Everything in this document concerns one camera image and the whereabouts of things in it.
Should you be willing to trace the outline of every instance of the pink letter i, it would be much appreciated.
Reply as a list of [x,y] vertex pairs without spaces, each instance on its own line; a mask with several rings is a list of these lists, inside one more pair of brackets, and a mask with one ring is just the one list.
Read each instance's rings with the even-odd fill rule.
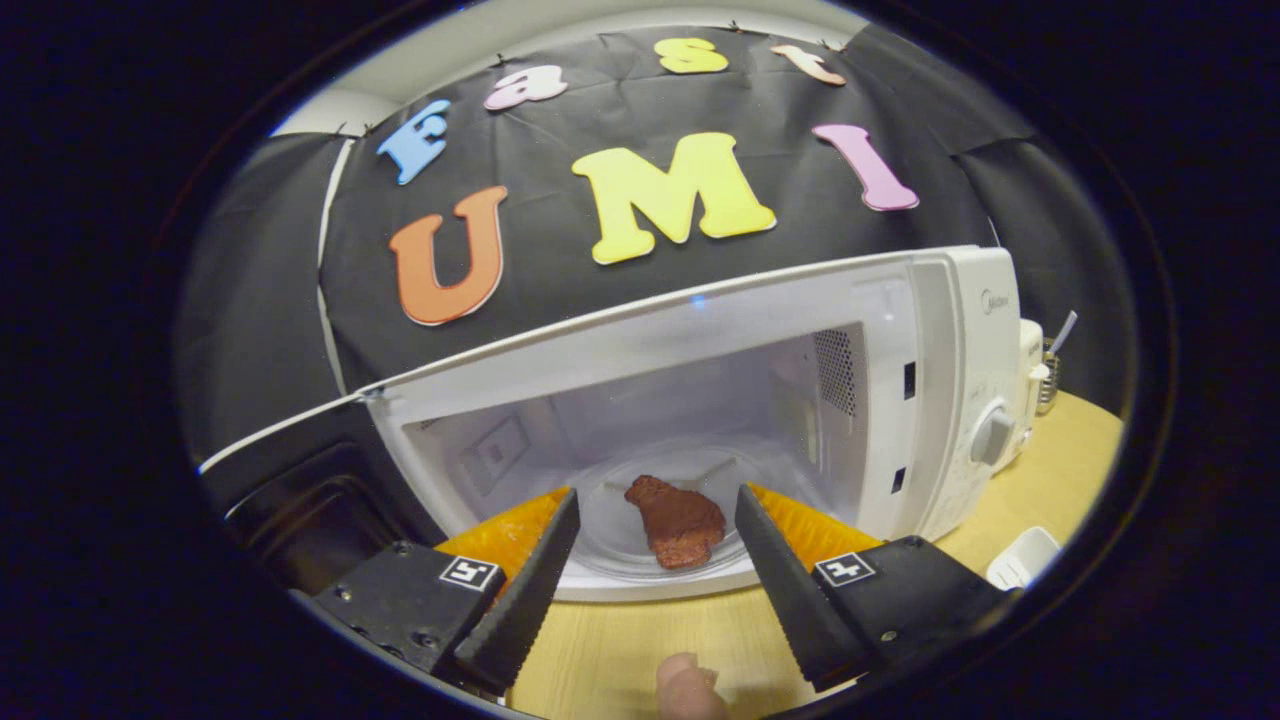
[[818,126],[813,133],[831,142],[863,181],[863,202],[872,210],[906,210],[920,204],[911,188],[897,182],[893,170],[872,147],[868,133],[858,126]]

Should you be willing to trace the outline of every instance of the wooden table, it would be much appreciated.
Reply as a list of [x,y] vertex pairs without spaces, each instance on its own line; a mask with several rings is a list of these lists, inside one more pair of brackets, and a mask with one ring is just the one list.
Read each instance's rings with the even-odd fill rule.
[[[1033,525],[1065,543],[1102,487],[1120,436],[1119,418],[1059,393],[1053,410],[1036,419],[1023,455],[992,478],[973,516],[937,546],[984,575]],[[676,652],[695,652],[700,665],[719,671],[717,691],[735,720],[820,697],[800,676],[756,585],[662,602],[552,603],[508,705],[553,720],[657,720],[654,671]]]

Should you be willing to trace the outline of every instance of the white microwave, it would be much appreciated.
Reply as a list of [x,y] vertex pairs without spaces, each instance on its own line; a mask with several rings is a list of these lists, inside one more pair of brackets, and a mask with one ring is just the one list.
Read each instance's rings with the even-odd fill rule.
[[[965,246],[662,295],[360,395],[444,533],[571,484],[581,530],[556,597],[659,600],[756,582],[742,482],[878,538],[946,534],[1029,437],[1041,348],[1009,254]],[[657,564],[622,497],[641,474],[721,506],[709,562]]]

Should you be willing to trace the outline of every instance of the yellow letter m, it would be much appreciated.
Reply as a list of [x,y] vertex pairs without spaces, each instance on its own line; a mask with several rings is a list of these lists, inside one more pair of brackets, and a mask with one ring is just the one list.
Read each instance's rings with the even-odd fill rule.
[[722,132],[686,135],[676,143],[671,170],[662,172],[625,147],[580,158],[573,173],[591,181],[600,214],[600,242],[591,258],[602,265],[653,251],[652,232],[636,225],[636,210],[672,242],[689,240],[694,199],[703,199],[699,229],[708,237],[767,231],[777,224],[773,210],[755,199],[733,158],[737,141]]

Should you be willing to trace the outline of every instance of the metal container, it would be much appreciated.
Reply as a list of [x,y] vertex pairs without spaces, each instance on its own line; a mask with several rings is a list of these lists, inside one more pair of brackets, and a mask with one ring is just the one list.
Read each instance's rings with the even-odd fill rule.
[[1048,377],[1041,380],[1039,400],[1036,404],[1036,414],[1044,415],[1053,409],[1057,402],[1057,380],[1061,373],[1059,356],[1050,351],[1053,338],[1044,338],[1044,365],[1048,368]]

